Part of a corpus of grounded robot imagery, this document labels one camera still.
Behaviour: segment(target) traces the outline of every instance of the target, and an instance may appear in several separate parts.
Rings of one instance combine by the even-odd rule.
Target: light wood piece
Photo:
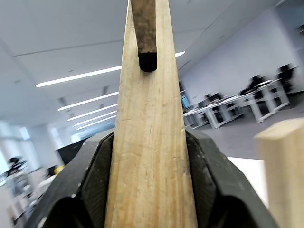
[[[282,228],[303,228],[304,119],[276,123],[256,138],[265,161],[270,212]]]
[[[168,0],[156,0],[158,68],[139,68],[130,1],[107,228],[197,227]]]

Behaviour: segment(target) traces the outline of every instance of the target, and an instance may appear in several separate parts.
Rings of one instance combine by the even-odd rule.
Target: gray carpet
[[[205,125],[197,130],[209,135],[228,157],[261,159],[254,136],[271,125],[286,119],[304,117],[304,93],[289,97],[286,106],[262,123],[257,123],[251,109],[245,108],[243,118],[236,119],[218,129]]]

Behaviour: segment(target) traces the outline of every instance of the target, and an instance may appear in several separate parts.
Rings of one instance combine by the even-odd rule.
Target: wooden block
[[[197,227],[168,0],[156,0],[158,68],[139,68],[130,1],[107,228]]]
[[[276,123],[256,138],[265,161],[270,212],[282,228],[303,228],[304,119]]]

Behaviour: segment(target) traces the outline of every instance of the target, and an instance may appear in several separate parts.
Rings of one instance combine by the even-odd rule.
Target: ceiling
[[[179,76],[218,48],[278,0],[170,0]],[[49,124],[73,129],[80,121],[111,108],[67,122],[117,96],[57,111],[118,91],[120,71],[36,88],[41,82],[119,66],[123,49],[126,0],[15,0],[0,3],[0,119],[33,127]],[[83,135],[113,124],[85,129]]]

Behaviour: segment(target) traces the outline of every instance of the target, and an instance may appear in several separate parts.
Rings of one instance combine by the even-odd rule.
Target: desk
[[[239,95],[236,95],[236,96],[230,97],[228,99],[221,100],[219,102],[209,104],[208,106],[203,107],[203,108],[192,109],[189,112],[183,114],[183,116],[185,117],[185,122],[189,123],[189,121],[187,120],[187,116],[191,116],[193,118],[193,120],[195,121],[195,123],[196,123],[196,125],[193,127],[193,129],[201,127],[204,124],[206,124],[207,122],[203,122],[198,117],[198,115],[201,114],[201,113],[205,113],[206,116],[207,116],[207,118],[208,118],[208,120],[209,120],[209,122],[210,122],[210,124],[211,124],[211,127],[212,128],[219,128],[223,124],[226,124],[226,123],[234,120],[235,118],[237,118],[238,116],[240,116],[240,115],[243,114],[242,112],[239,111],[239,109],[240,109],[240,105],[238,104],[239,97],[240,97]],[[228,105],[230,103],[237,103],[237,105],[233,105],[232,107],[229,107],[229,108],[226,107],[226,105]],[[221,114],[221,116],[223,118],[223,121],[220,122],[220,123],[218,122],[218,120],[216,118],[216,115],[215,115],[214,111],[212,110],[215,107],[219,108],[220,114]],[[235,116],[232,116],[230,114],[230,111],[232,109],[237,109],[238,114],[235,115]]]
[[[286,93],[281,85],[280,79],[268,80],[261,84],[265,84],[265,85],[262,85],[257,90],[240,97],[240,99],[243,99],[243,106],[247,106],[247,105],[250,106],[255,116],[255,119],[258,123],[263,122],[266,118],[272,116],[273,114],[277,113],[280,109],[282,109],[284,106],[290,104],[286,96]],[[276,89],[275,93],[271,92],[271,89],[273,88]],[[263,98],[256,100],[254,98],[254,95],[258,91],[262,92]],[[275,98],[280,99],[281,104],[279,106],[276,106]],[[257,104],[257,102],[259,101],[264,101],[266,103],[269,113],[265,115],[261,114],[261,111]]]
[[[232,96],[228,99],[225,100],[221,100],[219,102],[216,103],[212,103],[209,104],[206,107],[203,108],[195,108],[190,110],[187,113],[184,113],[183,116],[185,117],[185,122],[189,122],[187,120],[187,116],[191,116],[193,117],[193,120],[196,122],[196,126],[194,126],[193,128],[198,128],[202,125],[204,125],[206,122],[203,122],[198,115],[201,113],[205,113],[210,124],[211,127],[214,128],[219,128],[220,126],[234,120],[235,118],[237,118],[238,116],[242,115],[243,113],[240,110],[241,107],[244,106],[250,106],[254,117],[256,119],[256,121],[258,123],[263,122],[266,118],[272,116],[273,114],[277,113],[280,109],[282,109],[284,106],[289,105],[289,100],[285,94],[285,91],[280,83],[280,80],[268,80],[266,82],[263,82],[261,84],[259,84],[258,86],[260,86],[259,88],[257,88],[255,91],[250,92],[248,94],[245,95],[235,95]],[[271,89],[275,88],[276,92],[272,93]],[[260,100],[256,100],[254,95],[256,92],[261,91],[263,94],[263,99]],[[275,98],[279,98],[281,101],[281,104],[279,106],[276,106],[275,103]],[[258,101],[265,101],[269,113],[262,115],[261,111],[258,107],[257,102]],[[236,103],[235,105],[233,105],[232,107],[227,107],[228,104],[230,103]],[[218,107],[220,114],[223,118],[222,122],[218,122],[214,112],[213,112],[213,108]],[[232,109],[237,109],[238,110],[238,114],[235,116],[231,116],[230,112]]]

